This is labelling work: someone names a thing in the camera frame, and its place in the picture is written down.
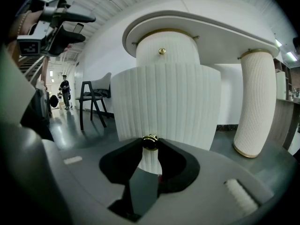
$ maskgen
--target gray floor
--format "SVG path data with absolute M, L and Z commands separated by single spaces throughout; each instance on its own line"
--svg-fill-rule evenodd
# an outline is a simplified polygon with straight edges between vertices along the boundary
M 97 187 L 97 181 L 101 179 L 99 161 L 104 154 L 129 143 L 129 141 L 119 142 L 113 118 L 104 117 L 104 120 L 107 128 L 103 128 L 96 114 L 93 115 L 93 121 L 90 121 L 90 113 L 84 112 L 84 131 L 80 130 L 79 111 L 75 109 L 53 110 L 53 117 L 50 120 L 50 131 L 62 158 L 82 157 L 81 162 L 68 165 L 71 173 L 91 195 L 97 199 L 101 197 L 102 202 L 105 200 L 103 198 L 105 195 L 99 196 Z M 210 151 L 222 154 L 238 163 L 275 193 L 286 185 L 281 181 L 286 181 L 288 184 L 298 167 L 291 154 L 274 142 L 267 142 L 257 158 L 243 157 L 232 146 L 234 136 L 235 131 L 216 132 Z M 109 195 L 107 196 L 105 202 L 109 204 L 111 201 Z
M 59 150 L 82 149 L 100 143 L 113 143 L 118 141 L 114 118 L 103 117 L 107 127 L 104 129 L 97 114 L 83 112 L 83 128 L 80 130 L 79 111 L 52 110 L 50 118 L 50 132 Z

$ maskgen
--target white fluted column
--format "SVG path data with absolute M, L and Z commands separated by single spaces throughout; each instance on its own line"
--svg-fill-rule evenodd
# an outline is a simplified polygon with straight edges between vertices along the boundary
M 177 32 L 144 38 L 136 56 L 138 66 L 111 81 L 119 139 L 156 134 L 209 150 L 220 108 L 220 72 L 200 65 L 194 40 Z M 139 167 L 162 173 L 158 150 L 143 149 Z
M 276 104 L 276 76 L 273 57 L 262 50 L 242 55 L 243 107 L 234 148 L 254 158 L 261 152 L 268 137 Z

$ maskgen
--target white wall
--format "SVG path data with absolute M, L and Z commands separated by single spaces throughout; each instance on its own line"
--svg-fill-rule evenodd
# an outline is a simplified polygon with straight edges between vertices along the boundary
M 281 61 L 283 63 L 283 58 L 281 55 L 281 52 L 279 52 L 278 56 L 276 57 L 277 60 Z
M 85 56 L 84 53 L 80 54 L 80 57 L 77 60 L 78 66 L 75 67 L 75 71 L 74 71 L 74 80 L 75 80 L 75 97 L 78 98 L 80 97 L 80 93 L 81 93 L 81 85 L 83 82 L 83 73 L 84 73 L 84 68 L 85 68 Z M 75 106 L 76 108 L 79 109 L 80 103 L 78 100 L 75 101 Z
M 53 82 L 51 84 L 47 84 L 48 91 L 52 92 L 52 95 L 57 96 L 57 93 L 59 92 L 58 88 L 60 87 L 60 83 Z
M 300 133 L 298 133 L 297 130 L 298 130 L 298 128 L 296 129 L 291 146 L 288 150 L 289 153 L 292 155 L 294 155 L 300 149 Z
M 238 124 L 243 103 L 243 75 L 240 64 L 214 64 L 221 73 L 221 104 L 217 123 Z
M 67 80 L 71 89 L 71 100 L 72 105 L 75 105 L 75 66 L 72 66 L 67 74 Z
M 96 80 L 111 72 L 112 76 L 126 69 L 136 66 L 135 58 L 130 56 L 122 45 L 122 35 L 125 28 L 136 18 L 150 12 L 159 10 L 178 10 L 202 15 L 210 19 L 217 20 L 237 27 L 241 30 L 254 34 L 268 41 L 275 42 L 275 38 L 267 23 L 263 20 L 260 13 L 251 5 L 240 0 L 144 0 L 126 10 L 118 13 L 111 20 L 97 31 L 89 39 L 84 49 L 82 59 L 83 71 L 80 75 L 75 75 L 75 82 L 82 80 Z M 222 98 L 224 101 L 221 106 L 221 113 L 218 124 L 237 124 L 240 117 L 241 103 L 240 90 L 235 86 L 232 79 L 227 79 L 229 72 L 222 69 L 224 82 L 222 83 Z M 227 99 L 226 94 L 231 92 L 231 99 Z M 108 112 L 113 112 L 111 99 L 105 100 Z M 89 103 L 84 103 L 83 107 L 89 108 Z
M 61 64 L 62 69 L 55 69 L 55 68 L 50 68 L 48 64 L 48 69 L 47 69 L 47 75 L 46 75 L 46 84 L 51 85 L 53 83 L 61 83 L 62 82 L 62 72 L 63 72 L 63 65 Z

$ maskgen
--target staircase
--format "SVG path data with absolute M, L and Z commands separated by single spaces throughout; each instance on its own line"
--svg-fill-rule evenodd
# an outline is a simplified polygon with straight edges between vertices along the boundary
M 19 59 L 19 69 L 26 79 L 36 85 L 38 77 L 41 75 L 44 56 L 41 57 L 21 57 Z

